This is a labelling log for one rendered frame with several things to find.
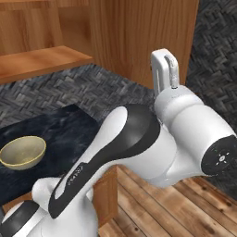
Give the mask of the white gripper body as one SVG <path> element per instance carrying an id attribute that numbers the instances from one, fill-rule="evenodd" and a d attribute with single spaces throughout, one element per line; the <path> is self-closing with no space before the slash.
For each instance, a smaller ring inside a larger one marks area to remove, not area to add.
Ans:
<path id="1" fill-rule="evenodd" d="M 163 48 L 152 52 L 151 67 L 155 96 L 169 87 L 176 89 L 179 86 L 179 63 L 168 49 Z"/>

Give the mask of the tall wooden cabinet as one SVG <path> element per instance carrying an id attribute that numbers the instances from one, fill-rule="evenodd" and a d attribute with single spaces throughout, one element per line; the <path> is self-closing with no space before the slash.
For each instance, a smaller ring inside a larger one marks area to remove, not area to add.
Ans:
<path id="1" fill-rule="evenodd" d="M 153 87 L 150 55 L 167 48 L 186 81 L 199 0 L 89 0 L 94 62 Z"/>

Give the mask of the beige pot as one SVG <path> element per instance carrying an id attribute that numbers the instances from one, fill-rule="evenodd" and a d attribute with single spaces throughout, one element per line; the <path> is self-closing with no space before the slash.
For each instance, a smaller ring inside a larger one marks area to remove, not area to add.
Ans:
<path id="1" fill-rule="evenodd" d="M 41 162 L 46 141 L 38 136 L 19 137 L 0 149 L 0 163 L 13 170 L 25 170 Z"/>

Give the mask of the wooden wall cabinet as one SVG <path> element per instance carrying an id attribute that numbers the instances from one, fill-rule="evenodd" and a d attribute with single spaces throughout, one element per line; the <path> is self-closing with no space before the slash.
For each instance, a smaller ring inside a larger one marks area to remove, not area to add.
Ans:
<path id="1" fill-rule="evenodd" d="M 92 61 L 89 0 L 0 0 L 0 85 Z"/>

